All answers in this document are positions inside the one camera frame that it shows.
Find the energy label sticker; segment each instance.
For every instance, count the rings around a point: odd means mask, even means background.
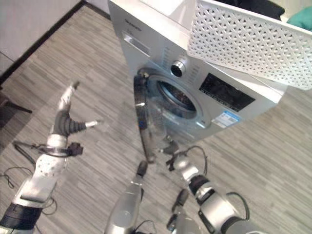
[[[224,111],[221,115],[219,115],[217,118],[212,120],[212,123],[215,123],[216,125],[220,126],[221,128],[226,128],[231,126],[232,124],[235,124],[239,122],[239,117],[237,115],[234,115],[233,113],[229,111]]]

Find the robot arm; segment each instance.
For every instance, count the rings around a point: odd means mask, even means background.
[[[211,182],[199,173],[189,159],[182,155],[173,157],[171,168],[178,170],[195,196],[200,209],[199,217],[211,234],[265,234],[239,213],[213,188]]]
[[[68,157],[82,154],[83,147],[78,143],[72,143],[67,148],[68,136],[99,123],[98,121],[80,123],[69,117],[70,99],[77,86],[78,82],[72,84],[62,95],[47,143],[39,148],[43,154],[36,161],[35,172],[23,182],[7,208],[0,221],[0,233],[33,232],[42,209],[51,198],[57,180],[67,167]]]

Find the gray wall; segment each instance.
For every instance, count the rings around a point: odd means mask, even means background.
[[[303,8],[312,6],[312,0],[271,0],[280,6],[285,8],[286,18],[290,18],[292,15],[298,13]]]
[[[6,69],[79,0],[0,0],[0,63]]]

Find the brand logo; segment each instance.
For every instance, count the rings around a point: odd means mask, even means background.
[[[132,26],[132,27],[134,27],[135,29],[137,29],[138,31],[142,32],[142,30],[141,30],[139,27],[135,26],[133,23],[129,22],[127,19],[125,19],[125,21],[126,21],[126,23],[129,24],[130,26]]]

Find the dark fabric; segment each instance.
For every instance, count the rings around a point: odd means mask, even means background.
[[[252,11],[264,16],[281,20],[281,15],[285,9],[268,0],[217,0],[228,5],[236,6],[248,11]]]

